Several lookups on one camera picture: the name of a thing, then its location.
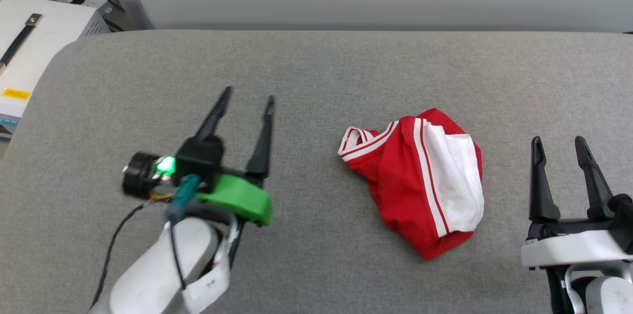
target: gray cushion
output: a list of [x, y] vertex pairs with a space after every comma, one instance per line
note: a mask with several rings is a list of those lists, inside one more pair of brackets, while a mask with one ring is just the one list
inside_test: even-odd
[[[50, 63], [2, 163], [3, 313], [81, 313], [138, 150], [172, 154], [224, 86], [226, 165], [245, 165], [276, 95], [268, 228], [247, 226], [211, 313], [546, 313], [544, 271], [520, 264], [530, 140], [543, 138], [563, 217], [584, 217], [583, 135], [614, 193], [633, 190], [633, 37], [592, 33], [117, 33]], [[438, 107], [484, 158], [475, 235], [426, 262], [382, 223], [336, 151], [346, 127]], [[106, 289], [158, 236], [163, 208], [129, 221]]]

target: green 3d-printed part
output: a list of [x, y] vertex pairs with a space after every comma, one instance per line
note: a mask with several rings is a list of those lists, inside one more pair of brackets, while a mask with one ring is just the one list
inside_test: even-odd
[[213, 193], [197, 193], [196, 196], [232, 211], [250, 222], [262, 225], [268, 225], [271, 222], [271, 197], [245, 179], [221, 175]]

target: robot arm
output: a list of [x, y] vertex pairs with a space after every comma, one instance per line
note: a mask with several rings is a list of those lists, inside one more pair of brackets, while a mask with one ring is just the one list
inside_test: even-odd
[[[269, 174], [274, 100], [246, 170], [222, 167], [224, 145], [215, 128], [224, 115], [226, 88], [195, 136], [174, 157], [144, 152], [124, 168], [125, 194], [168, 203], [158, 241], [102, 296], [90, 314], [199, 314], [228, 288], [246, 222], [269, 224]], [[221, 231], [215, 224], [224, 224]]]
[[[521, 249], [523, 265], [547, 273], [554, 314], [633, 313], [631, 198], [613, 197], [581, 136], [576, 155], [587, 185], [588, 218], [561, 219], [547, 184], [543, 143], [538, 136], [532, 140], [532, 224]], [[604, 276], [571, 280], [575, 271], [593, 270]]]

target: red shorts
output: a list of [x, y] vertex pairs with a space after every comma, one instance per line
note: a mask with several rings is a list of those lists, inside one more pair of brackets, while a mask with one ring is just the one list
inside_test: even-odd
[[350, 127], [338, 154], [367, 179], [385, 224], [427, 260], [468, 240], [481, 221], [481, 150], [437, 109], [382, 133]]

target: yellow label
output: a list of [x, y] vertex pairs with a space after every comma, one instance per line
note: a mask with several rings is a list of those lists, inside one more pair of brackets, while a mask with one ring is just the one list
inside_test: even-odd
[[31, 93], [24, 90], [5, 88], [4, 93], [2, 93], [2, 95], [4, 95], [5, 97], [20, 98], [22, 100], [27, 100], [29, 98], [29, 95], [31, 95]]

